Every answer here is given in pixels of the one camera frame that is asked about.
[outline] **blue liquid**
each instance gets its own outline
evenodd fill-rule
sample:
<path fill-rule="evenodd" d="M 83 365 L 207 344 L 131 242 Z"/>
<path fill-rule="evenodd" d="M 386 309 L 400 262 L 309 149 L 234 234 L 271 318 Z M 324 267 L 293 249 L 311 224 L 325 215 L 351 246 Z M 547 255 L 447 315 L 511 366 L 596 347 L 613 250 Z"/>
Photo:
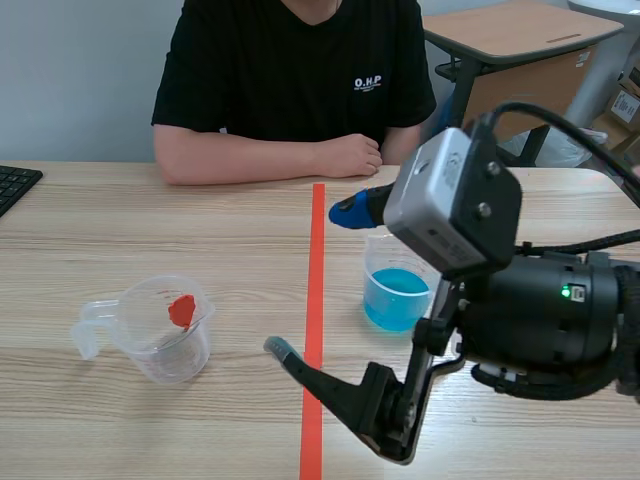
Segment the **blue liquid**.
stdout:
<path fill-rule="evenodd" d="M 415 326 L 429 306 L 428 285 L 415 273 L 401 268 L 386 268 L 373 274 L 381 285 L 398 293 L 419 294 L 405 297 L 380 288 L 367 281 L 364 292 L 364 310 L 376 325 L 394 332 L 403 332 Z"/>

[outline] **measuring cup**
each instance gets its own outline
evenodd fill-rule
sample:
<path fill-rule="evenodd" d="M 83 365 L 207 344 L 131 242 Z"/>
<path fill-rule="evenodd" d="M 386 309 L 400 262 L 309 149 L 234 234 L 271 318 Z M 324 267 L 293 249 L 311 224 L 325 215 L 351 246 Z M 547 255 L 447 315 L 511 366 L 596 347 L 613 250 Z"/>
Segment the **measuring cup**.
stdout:
<path fill-rule="evenodd" d="M 189 295 L 195 302 L 191 321 L 188 327 L 176 326 L 169 307 L 184 298 L 191 300 L 185 297 Z M 111 342 L 151 380 L 179 383 L 198 374 L 209 359 L 208 321 L 214 311 L 194 281 L 181 276 L 154 277 L 117 300 L 85 305 L 71 336 L 82 358 L 90 360 L 100 351 L 96 329 L 103 328 Z"/>
<path fill-rule="evenodd" d="M 413 328 L 427 312 L 438 272 L 393 235 L 368 237 L 364 270 L 369 319 L 393 332 Z"/>

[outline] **forearm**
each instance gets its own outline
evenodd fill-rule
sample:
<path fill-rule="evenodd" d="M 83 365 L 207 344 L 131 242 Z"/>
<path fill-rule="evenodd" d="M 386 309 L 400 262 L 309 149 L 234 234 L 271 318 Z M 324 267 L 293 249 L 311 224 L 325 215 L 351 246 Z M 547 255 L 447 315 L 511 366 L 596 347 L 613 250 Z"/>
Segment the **forearm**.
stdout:
<path fill-rule="evenodd" d="M 213 185 L 315 175 L 313 144 L 263 142 L 156 125 L 156 161 L 168 183 Z"/>
<path fill-rule="evenodd" d="M 422 125 L 408 128 L 388 128 L 382 145 L 382 161 L 385 165 L 402 165 L 421 145 Z"/>

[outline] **hand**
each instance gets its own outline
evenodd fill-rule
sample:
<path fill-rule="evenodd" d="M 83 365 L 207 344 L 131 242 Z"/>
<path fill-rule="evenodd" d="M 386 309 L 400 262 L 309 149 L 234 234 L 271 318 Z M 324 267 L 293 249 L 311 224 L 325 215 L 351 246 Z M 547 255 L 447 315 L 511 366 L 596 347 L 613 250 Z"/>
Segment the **hand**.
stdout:
<path fill-rule="evenodd" d="M 327 140 L 313 144 L 312 148 L 313 169 L 323 177 L 370 176 L 382 165 L 380 146 L 364 135 Z"/>

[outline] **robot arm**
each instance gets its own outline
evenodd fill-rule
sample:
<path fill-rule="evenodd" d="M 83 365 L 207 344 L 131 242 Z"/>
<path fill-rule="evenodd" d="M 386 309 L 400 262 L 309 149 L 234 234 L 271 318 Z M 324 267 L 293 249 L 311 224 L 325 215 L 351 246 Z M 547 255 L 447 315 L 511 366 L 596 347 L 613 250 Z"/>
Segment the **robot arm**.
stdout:
<path fill-rule="evenodd" d="M 434 379 L 466 360 L 477 363 L 475 380 L 514 397 L 572 400 L 616 380 L 619 393 L 640 397 L 640 268 L 605 253 L 577 256 L 637 241 L 640 232 L 516 249 L 522 191 L 496 156 L 494 122 L 478 122 L 471 138 L 443 132 L 405 162 L 393 185 L 330 212 L 347 228 L 386 225 L 442 273 L 432 315 L 416 325 L 404 382 L 370 363 L 352 385 L 309 367 L 280 338 L 265 343 L 363 443 L 396 463 L 415 455 Z M 454 331 L 458 358 L 434 365 Z"/>

